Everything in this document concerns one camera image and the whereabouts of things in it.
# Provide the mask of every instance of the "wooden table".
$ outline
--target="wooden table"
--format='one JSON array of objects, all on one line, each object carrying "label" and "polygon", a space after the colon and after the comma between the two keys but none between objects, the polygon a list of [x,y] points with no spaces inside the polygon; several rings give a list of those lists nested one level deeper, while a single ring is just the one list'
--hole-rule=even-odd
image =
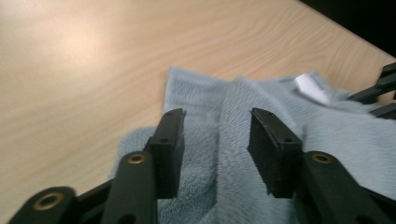
[{"label": "wooden table", "polygon": [[171,65],[317,70],[355,92],[394,61],[295,0],[0,0],[0,223],[42,189],[106,181],[120,139],[159,121]]}]

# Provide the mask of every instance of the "light blue towel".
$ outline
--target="light blue towel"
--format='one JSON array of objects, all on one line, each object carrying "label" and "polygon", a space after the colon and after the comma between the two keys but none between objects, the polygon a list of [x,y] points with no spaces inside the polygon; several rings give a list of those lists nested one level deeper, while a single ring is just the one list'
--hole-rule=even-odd
[{"label": "light blue towel", "polygon": [[[185,154],[178,196],[159,201],[161,223],[296,223],[292,200],[267,195],[247,151],[250,110],[275,113],[303,141],[304,151],[333,154],[368,189],[396,199],[396,122],[367,112],[376,105],[347,101],[318,74],[330,106],[297,92],[293,79],[225,82],[172,67],[163,112],[183,108]],[[154,128],[136,130],[120,142],[118,160],[141,150]]]}]

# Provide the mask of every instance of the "table surface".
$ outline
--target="table surface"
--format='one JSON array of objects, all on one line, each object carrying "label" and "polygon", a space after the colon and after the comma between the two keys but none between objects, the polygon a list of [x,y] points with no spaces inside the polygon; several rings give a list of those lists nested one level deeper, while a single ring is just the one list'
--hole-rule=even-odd
[{"label": "table surface", "polygon": [[356,92],[394,61],[296,0],[0,0],[0,223],[105,182],[121,138],[159,121],[171,65]]}]

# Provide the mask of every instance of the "towel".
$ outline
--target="towel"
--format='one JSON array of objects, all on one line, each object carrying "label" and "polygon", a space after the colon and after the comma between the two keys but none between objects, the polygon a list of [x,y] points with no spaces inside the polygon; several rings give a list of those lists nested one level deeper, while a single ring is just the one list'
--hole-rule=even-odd
[{"label": "towel", "polygon": [[[163,112],[183,108],[185,154],[177,198],[159,200],[161,223],[298,223],[293,200],[275,199],[248,154],[252,107],[276,114],[303,141],[304,151],[334,155],[359,184],[396,199],[396,121],[368,112],[377,105],[347,100],[316,72],[308,73],[329,99],[298,92],[296,76],[231,82],[171,67]],[[120,158],[141,150],[155,128],[127,134]]]}]

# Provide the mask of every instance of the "towel tag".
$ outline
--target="towel tag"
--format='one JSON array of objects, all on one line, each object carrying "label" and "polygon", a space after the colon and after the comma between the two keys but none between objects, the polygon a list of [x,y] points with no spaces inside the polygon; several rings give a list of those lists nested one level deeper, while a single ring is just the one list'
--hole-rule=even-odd
[{"label": "towel tag", "polygon": [[320,103],[322,105],[329,105],[330,100],[324,90],[322,90],[318,83],[307,73],[302,74],[294,79],[298,91],[303,96]]}]

